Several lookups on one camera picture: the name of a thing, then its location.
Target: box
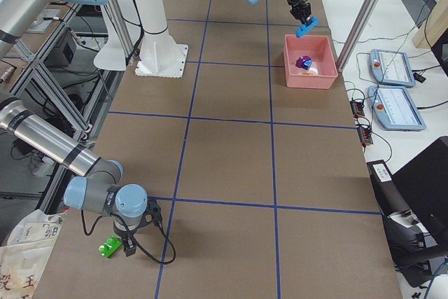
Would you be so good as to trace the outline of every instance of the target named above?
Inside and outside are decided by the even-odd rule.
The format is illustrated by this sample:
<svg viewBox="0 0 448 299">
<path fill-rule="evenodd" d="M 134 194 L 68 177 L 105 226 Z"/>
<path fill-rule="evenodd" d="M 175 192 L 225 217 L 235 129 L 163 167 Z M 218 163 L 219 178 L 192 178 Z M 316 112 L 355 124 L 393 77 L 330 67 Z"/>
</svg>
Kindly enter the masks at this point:
<svg viewBox="0 0 448 299">
<path fill-rule="evenodd" d="M 310 70 L 295 65 L 301 56 L 310 56 Z M 327 36 L 285 35 L 283 49 L 286 85 L 290 88 L 329 89 L 337 78 L 337 70 Z"/>
</svg>

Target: white and blue device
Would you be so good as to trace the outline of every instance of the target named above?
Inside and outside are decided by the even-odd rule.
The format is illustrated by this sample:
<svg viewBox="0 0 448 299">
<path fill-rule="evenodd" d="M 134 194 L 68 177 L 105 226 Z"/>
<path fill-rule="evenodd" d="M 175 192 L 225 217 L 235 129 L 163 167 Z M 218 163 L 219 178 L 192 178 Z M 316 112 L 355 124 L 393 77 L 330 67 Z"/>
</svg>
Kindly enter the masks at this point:
<svg viewBox="0 0 448 299">
<path fill-rule="evenodd" d="M 386 130 L 421 131 L 425 122 L 406 87 L 372 85 L 367 89 L 372 110 Z"/>
<path fill-rule="evenodd" d="M 415 86 L 414 74 L 404 52 L 372 49 L 370 52 L 370 70 L 380 84 Z"/>
</svg>

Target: white table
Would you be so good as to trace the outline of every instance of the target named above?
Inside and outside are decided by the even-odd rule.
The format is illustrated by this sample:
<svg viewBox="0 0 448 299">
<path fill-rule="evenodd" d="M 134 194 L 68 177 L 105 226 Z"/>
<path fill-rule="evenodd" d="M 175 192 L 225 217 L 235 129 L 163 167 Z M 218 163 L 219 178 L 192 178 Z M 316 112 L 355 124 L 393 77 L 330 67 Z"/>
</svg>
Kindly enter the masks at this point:
<svg viewBox="0 0 448 299">
<path fill-rule="evenodd" d="M 364 0 L 323 0 L 323 5 L 328 18 L 328 23 L 332 31 L 332 37 L 335 41 L 336 52 L 339 54 L 343 43 L 349 35 L 351 27 L 356 19 L 359 9 Z M 367 88 L 373 83 L 363 81 L 359 78 L 359 72 L 356 66 L 357 53 L 369 53 L 373 48 L 385 50 L 398 50 L 406 52 L 408 57 L 419 55 L 429 50 L 417 49 L 412 43 L 412 37 L 417 28 L 414 27 L 414 21 L 406 10 L 401 0 L 379 0 L 372 16 L 365 27 L 360 41 L 371 38 L 395 38 L 401 34 L 410 32 L 408 36 L 402 36 L 393 40 L 370 40 L 364 43 L 358 43 L 347 63 L 343 74 L 346 81 L 351 81 L 356 88 L 362 90 L 367 97 Z M 373 81 L 374 78 L 369 72 L 368 55 L 358 55 L 359 69 L 361 76 Z M 409 59 L 413 69 L 424 69 L 438 64 L 434 55 L 429 52 L 419 57 Z M 422 83 L 417 83 L 409 93 L 416 106 L 431 106 L 444 102 L 448 99 L 448 78 L 441 68 L 428 70 L 424 76 L 427 78 Z M 346 83 L 346 88 L 353 88 L 351 83 Z M 354 93 L 355 98 L 361 97 L 358 92 Z M 376 118 L 372 120 L 372 111 L 370 105 L 365 108 L 366 117 L 372 121 L 372 129 L 384 137 L 391 145 L 393 155 L 387 165 L 395 173 L 414 156 L 424 150 L 430 143 L 440 136 L 448 134 L 448 105 L 440 106 L 434 109 L 420 111 L 426 124 L 426 130 L 420 132 L 386 131 L 383 129 Z M 386 143 L 379 137 L 373 135 L 374 144 L 368 146 L 365 151 L 365 160 L 386 160 L 389 157 L 390 150 Z M 410 298 L 415 292 L 424 290 L 411 288 L 401 274 L 398 274 L 403 298 Z M 446 299 L 448 293 L 448 276 L 439 276 L 430 290 L 429 298 Z"/>
</svg>

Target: green object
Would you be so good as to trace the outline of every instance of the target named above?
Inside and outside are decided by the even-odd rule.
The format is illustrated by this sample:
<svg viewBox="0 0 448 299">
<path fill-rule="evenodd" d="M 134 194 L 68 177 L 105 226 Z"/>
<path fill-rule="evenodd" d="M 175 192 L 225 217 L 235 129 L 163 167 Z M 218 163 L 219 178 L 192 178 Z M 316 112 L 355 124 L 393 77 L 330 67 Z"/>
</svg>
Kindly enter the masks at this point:
<svg viewBox="0 0 448 299">
<path fill-rule="evenodd" d="M 109 258 L 122 245 L 123 243 L 118 237 L 110 236 L 106 243 L 99 246 L 98 251 L 104 257 Z"/>
</svg>

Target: pink plastic container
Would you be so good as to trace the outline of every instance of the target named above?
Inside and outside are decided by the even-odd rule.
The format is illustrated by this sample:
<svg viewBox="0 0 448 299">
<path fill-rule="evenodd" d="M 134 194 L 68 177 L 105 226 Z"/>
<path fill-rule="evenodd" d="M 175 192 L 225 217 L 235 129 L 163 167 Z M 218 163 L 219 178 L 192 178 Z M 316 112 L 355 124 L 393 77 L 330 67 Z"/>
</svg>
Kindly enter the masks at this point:
<svg viewBox="0 0 448 299">
<path fill-rule="evenodd" d="M 301 56 L 310 56 L 311 71 L 295 66 Z M 283 49 L 285 59 L 286 85 L 290 88 L 329 89 L 337 78 L 337 70 L 330 41 L 327 36 L 307 35 L 296 38 L 285 35 Z"/>
</svg>

